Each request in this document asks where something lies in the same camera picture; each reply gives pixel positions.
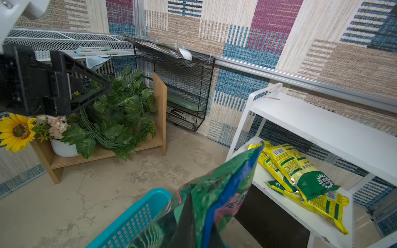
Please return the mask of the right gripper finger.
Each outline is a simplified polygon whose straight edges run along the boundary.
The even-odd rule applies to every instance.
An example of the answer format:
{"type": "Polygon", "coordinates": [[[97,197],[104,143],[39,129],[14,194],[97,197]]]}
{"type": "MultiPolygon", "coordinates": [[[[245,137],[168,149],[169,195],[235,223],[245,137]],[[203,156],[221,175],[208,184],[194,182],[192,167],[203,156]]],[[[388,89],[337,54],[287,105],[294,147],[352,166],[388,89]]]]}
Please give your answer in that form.
{"type": "Polygon", "coordinates": [[[201,244],[198,244],[193,200],[192,195],[189,193],[177,224],[177,247],[224,248],[224,242],[214,222],[210,226],[204,227],[202,231],[204,232],[201,238],[201,244]]]}

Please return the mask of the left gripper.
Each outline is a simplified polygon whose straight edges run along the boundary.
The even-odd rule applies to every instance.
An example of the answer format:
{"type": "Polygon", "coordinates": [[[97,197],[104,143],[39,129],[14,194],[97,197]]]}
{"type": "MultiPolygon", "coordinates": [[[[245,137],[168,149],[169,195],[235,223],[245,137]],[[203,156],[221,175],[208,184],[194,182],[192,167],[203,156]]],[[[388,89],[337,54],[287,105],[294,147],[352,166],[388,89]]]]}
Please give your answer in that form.
{"type": "Polygon", "coordinates": [[[61,51],[50,53],[51,65],[35,51],[5,44],[1,53],[1,112],[23,116],[70,115],[108,94],[111,82],[61,51]]]}

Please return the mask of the colourful green blue soil bag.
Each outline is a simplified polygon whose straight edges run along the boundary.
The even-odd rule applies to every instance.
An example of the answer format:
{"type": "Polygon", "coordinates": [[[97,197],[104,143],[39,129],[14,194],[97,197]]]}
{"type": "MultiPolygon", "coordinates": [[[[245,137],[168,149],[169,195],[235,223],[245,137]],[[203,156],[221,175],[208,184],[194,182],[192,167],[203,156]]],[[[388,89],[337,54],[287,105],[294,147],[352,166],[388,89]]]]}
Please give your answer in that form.
{"type": "Polygon", "coordinates": [[[130,248],[177,248],[177,224],[190,193],[201,244],[202,229],[213,222],[219,234],[241,208],[251,188],[263,146],[246,150],[208,174],[198,177],[171,197],[154,221],[128,244],[130,248]]]}

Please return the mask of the yellow green fertilizer bag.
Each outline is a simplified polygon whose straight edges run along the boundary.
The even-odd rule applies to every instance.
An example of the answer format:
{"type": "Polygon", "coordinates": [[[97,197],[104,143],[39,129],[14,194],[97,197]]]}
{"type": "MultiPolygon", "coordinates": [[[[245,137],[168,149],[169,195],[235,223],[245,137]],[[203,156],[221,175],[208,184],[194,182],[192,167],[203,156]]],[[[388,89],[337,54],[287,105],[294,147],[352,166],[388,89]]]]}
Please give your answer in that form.
{"type": "Polygon", "coordinates": [[[263,152],[306,202],[340,188],[292,145],[272,146],[263,152]]]}

